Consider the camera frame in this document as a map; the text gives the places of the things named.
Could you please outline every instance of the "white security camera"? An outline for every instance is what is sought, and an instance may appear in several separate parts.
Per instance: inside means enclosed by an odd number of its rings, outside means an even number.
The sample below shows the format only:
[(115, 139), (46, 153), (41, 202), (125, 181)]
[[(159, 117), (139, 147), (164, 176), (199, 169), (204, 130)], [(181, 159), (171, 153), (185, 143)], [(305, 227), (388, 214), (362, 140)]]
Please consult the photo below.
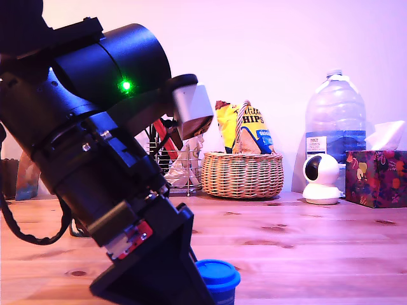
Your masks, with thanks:
[(303, 174), (309, 184), (303, 197), (309, 203), (332, 205), (338, 202), (340, 192), (333, 184), (339, 177), (339, 164), (328, 154), (314, 154), (303, 166)]

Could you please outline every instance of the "white wall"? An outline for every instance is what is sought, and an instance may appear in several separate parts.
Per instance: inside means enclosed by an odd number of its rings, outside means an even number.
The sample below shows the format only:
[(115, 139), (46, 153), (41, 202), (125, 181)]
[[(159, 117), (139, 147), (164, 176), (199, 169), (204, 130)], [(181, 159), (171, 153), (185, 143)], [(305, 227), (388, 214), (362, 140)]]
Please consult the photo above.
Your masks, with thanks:
[[(106, 31), (142, 24), (161, 42), (173, 76), (196, 74), (213, 106), (219, 99), (249, 99), (284, 155), (285, 190), (292, 181), (301, 190), (305, 108), (327, 70), (342, 68), (360, 90), (368, 135), (374, 124), (407, 120), (404, 0), (44, 2), (45, 20), (54, 28), (86, 16), (98, 17)], [(215, 123), (205, 139), (205, 150), (218, 148)], [(9, 141), (6, 156), (13, 147)], [(407, 150), (407, 134), (399, 149)]]

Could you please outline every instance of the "blue cup lid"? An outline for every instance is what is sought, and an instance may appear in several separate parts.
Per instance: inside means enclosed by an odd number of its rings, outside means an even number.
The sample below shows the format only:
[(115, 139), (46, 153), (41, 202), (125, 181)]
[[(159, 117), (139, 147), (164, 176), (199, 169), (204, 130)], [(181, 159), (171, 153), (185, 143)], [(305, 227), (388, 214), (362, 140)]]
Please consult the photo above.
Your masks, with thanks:
[(210, 292), (226, 292), (240, 283), (239, 272), (228, 262), (205, 259), (196, 264)]

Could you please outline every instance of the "wicker basket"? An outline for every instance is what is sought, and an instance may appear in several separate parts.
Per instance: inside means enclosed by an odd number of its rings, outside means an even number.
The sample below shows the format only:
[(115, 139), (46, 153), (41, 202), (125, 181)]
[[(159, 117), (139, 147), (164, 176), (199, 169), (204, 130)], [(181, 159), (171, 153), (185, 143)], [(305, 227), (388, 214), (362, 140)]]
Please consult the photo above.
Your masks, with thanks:
[(202, 165), (202, 187), (211, 195), (227, 198), (271, 198), (284, 183), (281, 154), (242, 154), (240, 131), (246, 101), (236, 126), (236, 154), (207, 152)]

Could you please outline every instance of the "blue cup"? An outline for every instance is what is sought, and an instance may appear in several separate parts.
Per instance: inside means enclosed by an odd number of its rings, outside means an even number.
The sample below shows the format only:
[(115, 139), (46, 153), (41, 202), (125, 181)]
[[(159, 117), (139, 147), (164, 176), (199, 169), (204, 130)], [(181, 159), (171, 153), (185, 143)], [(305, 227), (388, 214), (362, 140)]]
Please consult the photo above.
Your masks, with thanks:
[(228, 262), (206, 259), (196, 262), (197, 268), (216, 305), (234, 305), (239, 272)]

